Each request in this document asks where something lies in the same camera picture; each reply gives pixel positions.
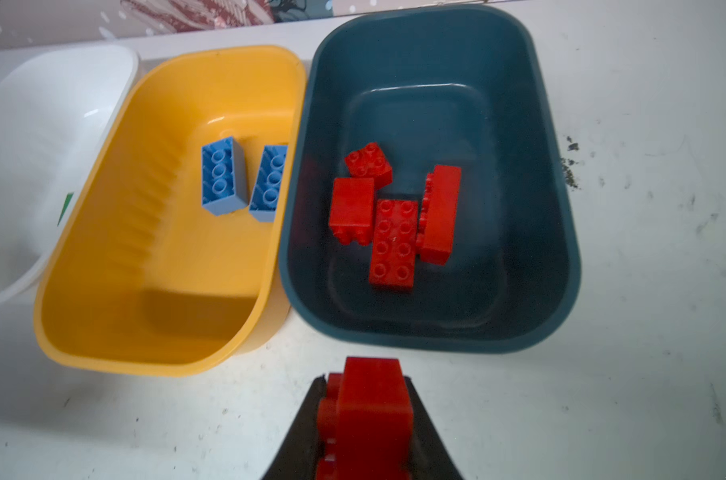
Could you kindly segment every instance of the yellow bin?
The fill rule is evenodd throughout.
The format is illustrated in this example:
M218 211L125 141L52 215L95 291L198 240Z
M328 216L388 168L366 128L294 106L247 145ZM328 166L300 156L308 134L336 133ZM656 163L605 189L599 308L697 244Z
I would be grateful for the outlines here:
M201 205L204 144L234 136L249 193L265 144L289 144L306 74L282 48L188 54L129 94L53 251L35 302L42 350L68 366L183 376L261 346L289 311L275 222Z

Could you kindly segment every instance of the table surface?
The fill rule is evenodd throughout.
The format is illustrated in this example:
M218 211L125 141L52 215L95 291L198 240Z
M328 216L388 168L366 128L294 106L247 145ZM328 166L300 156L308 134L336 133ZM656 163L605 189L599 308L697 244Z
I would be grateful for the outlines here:
M5 306L0 478L260 478L311 380L349 355L401 360L467 480L726 478L726 0L499 8L533 35L578 185L582 284L560 330L503 356L423 352L292 311L257 351L140 378L58 366L31 307ZM265 43L309 60L347 20L118 43L148 63ZM0 80L45 49L0 52Z

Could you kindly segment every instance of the white bin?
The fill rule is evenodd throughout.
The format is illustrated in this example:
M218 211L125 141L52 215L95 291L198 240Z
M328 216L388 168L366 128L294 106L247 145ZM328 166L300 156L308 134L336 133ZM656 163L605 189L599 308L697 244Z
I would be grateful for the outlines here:
M0 83L0 303L37 283L137 74L134 51L106 44L44 53Z

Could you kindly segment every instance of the green object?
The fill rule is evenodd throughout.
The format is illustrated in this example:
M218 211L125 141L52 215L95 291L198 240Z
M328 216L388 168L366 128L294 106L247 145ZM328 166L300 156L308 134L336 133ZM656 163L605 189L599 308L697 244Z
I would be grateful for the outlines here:
M67 197L64 199L64 205L62 206L62 213L59 215L59 221L56 222L56 226L59 226L59 224L62 223L62 218L64 217L64 212L67 211L67 207L70 206L70 200L72 199L72 196L75 194L75 192L70 192L67 194Z
M420 200L436 164L462 168L454 249L417 260L411 293L368 284L371 246L329 229L344 156L378 142L393 181L378 198ZM540 342L577 297L580 259L531 37L509 14L463 5L343 24L312 62L280 273L291 305L343 340L509 352Z

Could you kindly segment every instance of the building block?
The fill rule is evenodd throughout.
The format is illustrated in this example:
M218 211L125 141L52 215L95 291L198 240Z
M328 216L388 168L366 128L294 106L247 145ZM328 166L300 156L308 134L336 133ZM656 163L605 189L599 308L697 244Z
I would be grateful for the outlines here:
M348 357L318 406L315 480L408 480L414 410L400 362Z
M260 222L274 222L278 207L283 166L289 148L286 145L265 145L259 162L259 173L251 193L249 213Z
M374 179L337 178L331 195L329 227L339 243L368 245L374 235Z
M377 190L392 183L392 167L378 144L368 144L345 158L350 175L373 178Z
M379 200L368 283L394 290L414 286L419 206L409 200Z
M425 197L421 201L416 248L419 260L445 265L454 248L461 168L435 165L427 174Z
M243 148L232 137L203 145L203 206L224 215L248 206Z

